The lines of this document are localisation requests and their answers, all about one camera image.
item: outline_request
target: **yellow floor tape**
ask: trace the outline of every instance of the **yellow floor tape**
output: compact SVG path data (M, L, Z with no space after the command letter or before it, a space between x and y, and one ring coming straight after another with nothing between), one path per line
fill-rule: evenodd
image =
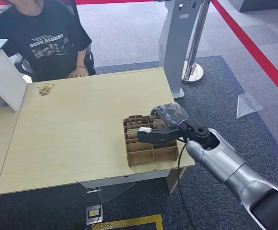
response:
M150 224L150 223L156 223L156 230L163 230L162 218L160 214L147 217L133 218L133 219L123 219L107 223L100 223L97 224L95 227L94 227L94 229L108 230L108 229L116 229L116 228L130 227L130 226Z

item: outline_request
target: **red barrier tape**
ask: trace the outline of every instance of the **red barrier tape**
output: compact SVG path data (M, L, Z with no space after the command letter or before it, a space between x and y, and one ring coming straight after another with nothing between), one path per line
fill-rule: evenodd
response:
M77 5L89 5L89 4L106 4L106 3L127 3L127 2L144 2L153 0L76 0ZM6 5L0 0L0 6Z
M278 87L278 70L269 59L257 47L245 31L227 13L218 0L211 0L212 4L236 34L254 59L255 59L264 71L265 71L274 84Z

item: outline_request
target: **robotic arm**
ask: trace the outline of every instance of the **robotic arm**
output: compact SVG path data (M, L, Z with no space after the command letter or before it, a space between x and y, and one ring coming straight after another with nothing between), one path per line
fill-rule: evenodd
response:
M278 230L278 186L247 166L218 132L192 124L178 103L158 106L151 115L163 119L168 129L140 129L138 141L165 144L183 138L190 156L227 186L262 230Z

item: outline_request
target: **cardboard organizer box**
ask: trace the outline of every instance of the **cardboard organizer box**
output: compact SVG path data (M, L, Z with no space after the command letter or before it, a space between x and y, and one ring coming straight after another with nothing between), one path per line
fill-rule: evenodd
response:
M153 161L176 161L178 147L176 140L164 145L138 142L137 132L140 127L150 127L152 130L165 128L163 120L153 116L134 115L123 120L128 166Z

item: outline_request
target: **plastic bag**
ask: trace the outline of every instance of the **plastic bag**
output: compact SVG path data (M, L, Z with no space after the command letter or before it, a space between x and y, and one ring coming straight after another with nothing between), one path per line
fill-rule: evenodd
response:
M244 94L240 94L238 95L237 114L236 118L238 119L247 114L251 114L262 109L263 108L255 99L254 99L251 94L247 92Z
M184 120L190 121L189 115L176 102L157 106L153 108L150 114L159 116L168 129L176 129Z

